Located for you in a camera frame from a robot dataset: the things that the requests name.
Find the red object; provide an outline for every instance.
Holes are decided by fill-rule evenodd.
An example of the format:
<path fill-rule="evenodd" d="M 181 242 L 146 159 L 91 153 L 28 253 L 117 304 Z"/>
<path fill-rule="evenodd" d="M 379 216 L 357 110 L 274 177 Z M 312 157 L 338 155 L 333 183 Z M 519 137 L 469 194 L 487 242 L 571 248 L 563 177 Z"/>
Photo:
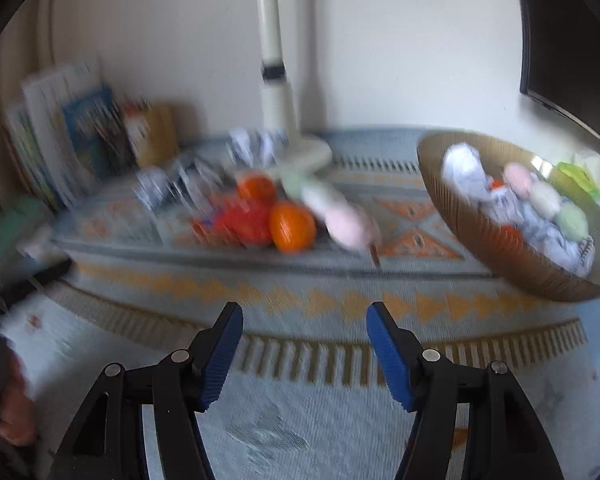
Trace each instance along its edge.
<path fill-rule="evenodd" d="M 493 179 L 493 182 L 491 183 L 491 188 L 490 190 L 493 191 L 494 189 L 498 189 L 499 187 L 505 187 L 506 184 L 504 183 L 503 180 L 498 180 L 497 178 Z"/>
<path fill-rule="evenodd" d="M 513 225 L 501 225 L 500 229 L 506 233 L 509 233 L 514 238 L 522 240 L 522 233 L 520 233 L 520 231 L 513 227 Z"/>
<path fill-rule="evenodd" d="M 253 200 L 238 200 L 225 208 L 214 221 L 217 230 L 227 229 L 246 246 L 264 247 L 271 243 L 271 206 Z"/>
<path fill-rule="evenodd" d="M 297 253 L 309 248 L 317 231 L 311 212 L 292 202 L 278 202 L 273 206 L 269 230 L 281 253 Z"/>
<path fill-rule="evenodd" d="M 278 197 L 278 192 L 276 185 L 268 176 L 261 173 L 248 173 L 238 181 L 238 196 L 244 200 L 273 204 Z"/>

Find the yellow zigzag pattern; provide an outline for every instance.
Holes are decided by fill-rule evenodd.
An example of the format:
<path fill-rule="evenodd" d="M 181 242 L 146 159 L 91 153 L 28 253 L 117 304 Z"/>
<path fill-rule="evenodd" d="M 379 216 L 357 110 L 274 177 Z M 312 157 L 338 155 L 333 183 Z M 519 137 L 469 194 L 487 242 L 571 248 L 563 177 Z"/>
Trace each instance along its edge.
<path fill-rule="evenodd" d="M 378 300 L 378 298 L 367 298 L 354 291 L 346 292 L 339 299 L 325 293 L 320 288 L 310 288 L 302 297 L 283 286 L 274 286 L 271 290 L 262 292 L 247 282 L 238 282 L 234 286 L 227 286 L 215 279 L 198 281 L 188 277 L 174 278 L 168 274 L 151 274 L 150 272 L 137 272 L 131 269 L 117 269 L 83 262 L 77 263 L 77 267 L 85 276 L 140 288 L 149 293 L 170 294 L 177 300 L 192 298 L 202 304 L 213 306 L 227 301 L 238 301 L 243 307 L 262 304 L 272 314 L 299 309 L 304 311 L 307 318 L 340 312 L 347 320 L 363 319 L 366 308 Z M 412 300 L 386 292 L 381 299 L 395 319 L 415 313 L 422 323 L 430 321 L 443 312 L 448 312 L 451 320 L 455 322 L 469 314 L 475 314 L 477 319 L 483 319 L 498 312 L 509 316 L 517 310 L 529 310 L 538 306 L 554 304 L 517 291 L 498 292 L 495 297 L 475 294 L 466 298 L 447 294 L 443 298 L 437 299 L 416 294 Z"/>

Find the orange triangle pattern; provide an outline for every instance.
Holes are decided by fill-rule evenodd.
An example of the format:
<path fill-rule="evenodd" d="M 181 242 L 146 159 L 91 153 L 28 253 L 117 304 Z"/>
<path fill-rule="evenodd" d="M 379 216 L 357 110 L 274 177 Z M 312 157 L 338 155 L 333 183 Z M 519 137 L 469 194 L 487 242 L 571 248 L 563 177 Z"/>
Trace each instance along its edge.
<path fill-rule="evenodd" d="M 462 260 L 462 256 L 444 246 L 421 229 L 409 229 L 379 251 L 382 256 L 412 256 L 413 258 L 446 258 Z"/>
<path fill-rule="evenodd" d="M 411 222 L 420 222 L 432 215 L 436 210 L 433 202 L 418 202 L 417 200 L 382 200 L 376 199 L 380 205 L 383 205 L 389 211 L 400 216 L 404 216 Z"/>

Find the white wall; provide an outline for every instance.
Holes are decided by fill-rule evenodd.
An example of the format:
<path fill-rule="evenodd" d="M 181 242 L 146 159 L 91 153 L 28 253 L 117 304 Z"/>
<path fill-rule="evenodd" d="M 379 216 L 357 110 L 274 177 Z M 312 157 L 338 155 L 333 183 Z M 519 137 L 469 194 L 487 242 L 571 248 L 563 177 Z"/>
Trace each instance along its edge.
<path fill-rule="evenodd" d="M 307 129 L 468 128 L 565 160 L 592 137 L 519 94 L 519 0 L 281 0 Z M 114 88 L 176 102 L 183 139 L 257 127 L 255 0 L 54 0 L 57 61 L 97 51 Z"/>

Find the brown stripe pattern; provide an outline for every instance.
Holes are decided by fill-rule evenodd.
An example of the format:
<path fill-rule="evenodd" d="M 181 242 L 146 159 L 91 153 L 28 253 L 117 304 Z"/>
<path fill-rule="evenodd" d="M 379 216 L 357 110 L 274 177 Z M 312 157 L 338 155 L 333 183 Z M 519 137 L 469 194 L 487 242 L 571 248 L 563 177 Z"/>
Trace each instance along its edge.
<path fill-rule="evenodd" d="M 76 316 L 111 333 L 157 350 L 189 345 L 203 326 L 176 317 L 103 300 L 66 283 L 48 296 Z M 543 364 L 583 346 L 587 339 L 579 319 L 533 330 L 469 338 L 427 341 L 456 364 L 484 368 L 493 360 L 513 370 Z M 386 386 L 376 355 L 367 341 L 312 340 L 245 332 L 233 368 L 256 377 L 327 386 Z"/>

